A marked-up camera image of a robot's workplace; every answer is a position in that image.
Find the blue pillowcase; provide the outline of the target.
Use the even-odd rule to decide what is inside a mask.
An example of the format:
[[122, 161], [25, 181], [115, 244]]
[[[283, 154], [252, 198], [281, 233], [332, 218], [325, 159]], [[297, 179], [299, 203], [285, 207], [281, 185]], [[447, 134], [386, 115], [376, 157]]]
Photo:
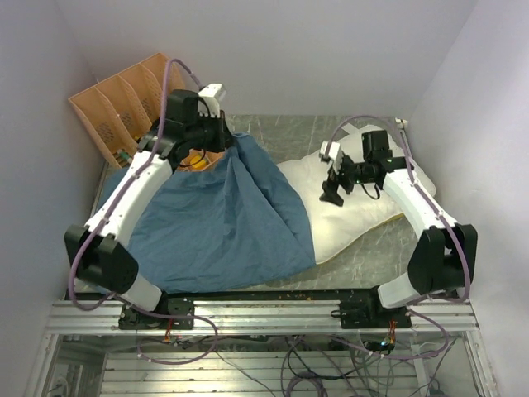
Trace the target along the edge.
[[254, 137], [237, 134], [210, 170], [160, 187], [127, 251], [167, 293], [244, 289], [315, 266], [303, 201]]

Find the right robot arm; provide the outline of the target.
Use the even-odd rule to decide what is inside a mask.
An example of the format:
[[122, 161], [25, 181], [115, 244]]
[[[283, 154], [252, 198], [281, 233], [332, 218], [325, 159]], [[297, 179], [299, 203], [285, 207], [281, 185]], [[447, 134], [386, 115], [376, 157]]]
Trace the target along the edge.
[[393, 318], [393, 309], [429, 294], [463, 289], [468, 295], [478, 240], [474, 226], [458, 222], [438, 205], [420, 182], [409, 154], [393, 154], [387, 132], [365, 132], [361, 143], [361, 162], [353, 161], [333, 140], [322, 143], [319, 156], [329, 169], [321, 201], [342, 206], [339, 189], [350, 194], [356, 185], [373, 184], [401, 208], [417, 236], [406, 273], [377, 287], [379, 298], [365, 305], [365, 320], [379, 328]]

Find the white pillow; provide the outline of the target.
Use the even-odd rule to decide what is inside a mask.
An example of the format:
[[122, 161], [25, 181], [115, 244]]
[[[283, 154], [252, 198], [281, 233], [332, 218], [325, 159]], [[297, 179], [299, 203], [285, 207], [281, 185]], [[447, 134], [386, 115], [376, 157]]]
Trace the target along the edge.
[[373, 200], [360, 187], [349, 195], [339, 191], [344, 199], [341, 207], [320, 201], [327, 165], [320, 161], [317, 152], [301, 160], [282, 162], [279, 169], [303, 201], [318, 265], [337, 256], [368, 231], [403, 216], [403, 211], [386, 193]]

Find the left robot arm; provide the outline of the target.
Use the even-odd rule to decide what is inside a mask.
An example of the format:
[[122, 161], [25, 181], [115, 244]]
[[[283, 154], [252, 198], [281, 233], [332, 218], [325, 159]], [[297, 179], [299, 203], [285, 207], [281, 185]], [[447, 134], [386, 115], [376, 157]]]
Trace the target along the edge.
[[159, 121], [141, 139], [109, 199], [83, 226], [72, 225], [64, 235], [71, 299], [75, 280], [83, 280], [139, 307], [139, 318], [147, 327], [160, 328], [167, 322], [162, 290], [141, 275], [126, 247], [149, 202], [185, 166], [191, 151], [221, 153], [232, 145], [220, 106], [225, 95], [222, 84], [209, 84], [197, 93], [175, 89], [169, 94]]

